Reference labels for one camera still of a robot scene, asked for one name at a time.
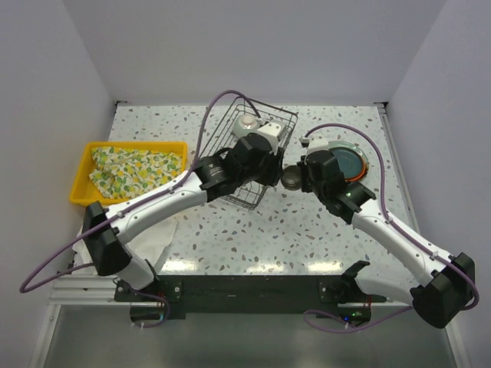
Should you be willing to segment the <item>celadon green flower plate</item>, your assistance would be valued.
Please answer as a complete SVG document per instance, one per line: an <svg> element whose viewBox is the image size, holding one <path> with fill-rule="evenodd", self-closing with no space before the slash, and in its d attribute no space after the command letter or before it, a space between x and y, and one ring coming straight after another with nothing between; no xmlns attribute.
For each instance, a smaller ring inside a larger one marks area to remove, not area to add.
<svg viewBox="0 0 491 368"><path fill-rule="evenodd" d="M363 150L359 146L356 146L353 143L349 143L349 142L346 142L343 140L337 140L337 141L331 141L329 143L328 150L331 152L332 149L338 148L338 147L344 147L344 148L348 148L350 150L355 151L358 155L362 156L367 161L367 166L369 169L369 161L368 161L367 155L363 152Z"/></svg>

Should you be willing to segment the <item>beige ceramic cup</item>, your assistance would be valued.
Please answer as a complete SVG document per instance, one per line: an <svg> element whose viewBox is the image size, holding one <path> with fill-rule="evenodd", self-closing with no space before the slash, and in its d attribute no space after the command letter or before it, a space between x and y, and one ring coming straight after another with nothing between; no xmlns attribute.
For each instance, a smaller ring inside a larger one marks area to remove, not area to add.
<svg viewBox="0 0 491 368"><path fill-rule="evenodd" d="M296 165L287 166L283 169L281 184L289 191L297 191L302 188L302 171Z"/></svg>

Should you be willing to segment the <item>teal blue plate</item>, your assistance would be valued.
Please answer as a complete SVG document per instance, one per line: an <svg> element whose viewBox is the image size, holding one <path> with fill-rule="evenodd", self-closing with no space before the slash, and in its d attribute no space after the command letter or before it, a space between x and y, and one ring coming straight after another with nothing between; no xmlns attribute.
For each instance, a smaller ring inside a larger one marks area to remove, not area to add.
<svg viewBox="0 0 491 368"><path fill-rule="evenodd" d="M365 171L363 159L352 149L338 147L331 150L346 180L354 180Z"/></svg>

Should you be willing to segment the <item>orange red plate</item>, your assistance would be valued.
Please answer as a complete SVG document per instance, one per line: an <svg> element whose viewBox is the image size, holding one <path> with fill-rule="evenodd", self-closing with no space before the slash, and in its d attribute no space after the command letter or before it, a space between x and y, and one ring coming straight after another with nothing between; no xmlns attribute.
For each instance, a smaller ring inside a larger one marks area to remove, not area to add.
<svg viewBox="0 0 491 368"><path fill-rule="evenodd" d="M356 153L343 154L340 167L347 182L362 180L368 171L367 161Z"/></svg>

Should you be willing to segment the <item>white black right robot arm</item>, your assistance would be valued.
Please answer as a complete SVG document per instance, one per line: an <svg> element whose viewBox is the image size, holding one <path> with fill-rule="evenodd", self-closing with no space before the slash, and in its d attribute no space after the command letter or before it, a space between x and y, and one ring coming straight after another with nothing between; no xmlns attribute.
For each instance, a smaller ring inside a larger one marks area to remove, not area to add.
<svg viewBox="0 0 491 368"><path fill-rule="evenodd" d="M444 328L460 311L476 306L475 263L431 244L400 224L382 201L360 182L344 179L334 154L319 150L297 163L301 190L312 192L325 208L353 228L371 236L413 276L417 286L404 289L395 281L359 273L369 264L359 261L342 275L342 293L350 301L375 294L409 304L429 325Z"/></svg>

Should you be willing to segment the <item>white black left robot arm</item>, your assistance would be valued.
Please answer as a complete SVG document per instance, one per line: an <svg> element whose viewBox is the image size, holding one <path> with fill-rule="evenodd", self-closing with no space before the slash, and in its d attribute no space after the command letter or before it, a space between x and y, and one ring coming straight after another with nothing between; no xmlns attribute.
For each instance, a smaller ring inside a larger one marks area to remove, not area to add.
<svg viewBox="0 0 491 368"><path fill-rule="evenodd" d="M249 133L231 148L204 156L174 180L129 202L86 207L82 238L97 275L116 275L142 301L154 299L159 282L151 264L128 248L140 233L181 211L232 195L250 182L275 186L284 150L272 133Z"/></svg>

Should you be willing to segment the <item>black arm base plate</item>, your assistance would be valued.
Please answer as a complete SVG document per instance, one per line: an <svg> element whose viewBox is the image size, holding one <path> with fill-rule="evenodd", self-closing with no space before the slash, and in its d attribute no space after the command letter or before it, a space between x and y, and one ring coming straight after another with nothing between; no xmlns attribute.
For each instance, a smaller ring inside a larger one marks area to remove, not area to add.
<svg viewBox="0 0 491 368"><path fill-rule="evenodd" d="M160 275L159 281L134 292L124 281L116 283L114 300L130 304L130 317L156 320L170 304L169 319L187 314L303 314L322 310L337 316L355 314L367 321L371 302L387 298L365 294L346 276L321 275Z"/></svg>

